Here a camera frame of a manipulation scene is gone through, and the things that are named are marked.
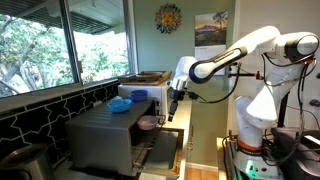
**blue bowl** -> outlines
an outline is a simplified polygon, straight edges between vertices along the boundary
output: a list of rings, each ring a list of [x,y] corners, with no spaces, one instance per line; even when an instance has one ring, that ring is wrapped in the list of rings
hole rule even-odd
[[[132,101],[130,99],[116,99],[107,103],[113,113],[122,113],[130,109]]]
[[[139,102],[139,101],[145,101],[148,98],[148,91],[147,90],[134,90],[131,91],[130,94],[130,99],[132,99],[132,101],[134,102]]]

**black tile backsplash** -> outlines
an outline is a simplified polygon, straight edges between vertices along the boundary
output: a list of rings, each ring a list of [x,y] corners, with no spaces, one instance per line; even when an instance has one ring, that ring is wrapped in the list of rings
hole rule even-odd
[[[50,162],[56,163],[69,152],[64,123],[92,109],[96,101],[117,96],[118,85],[118,81],[109,82],[1,112],[0,160],[23,146],[45,143]]]

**oven door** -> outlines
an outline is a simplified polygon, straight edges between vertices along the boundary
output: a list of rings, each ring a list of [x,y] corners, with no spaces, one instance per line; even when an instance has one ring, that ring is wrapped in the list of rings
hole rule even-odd
[[[133,146],[133,171],[178,178],[182,160],[183,129],[143,132],[141,143]]]

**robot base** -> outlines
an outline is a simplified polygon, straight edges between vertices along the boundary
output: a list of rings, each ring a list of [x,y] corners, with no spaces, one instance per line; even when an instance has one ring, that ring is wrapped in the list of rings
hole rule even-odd
[[[252,179],[284,179],[278,166],[267,165],[259,156],[250,156],[237,151],[233,164]]]

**poster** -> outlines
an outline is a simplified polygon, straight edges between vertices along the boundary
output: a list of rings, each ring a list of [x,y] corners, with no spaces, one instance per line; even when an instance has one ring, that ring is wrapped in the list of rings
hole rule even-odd
[[[228,12],[195,16],[195,58],[210,59],[226,50]],[[225,68],[215,75],[224,75]]]

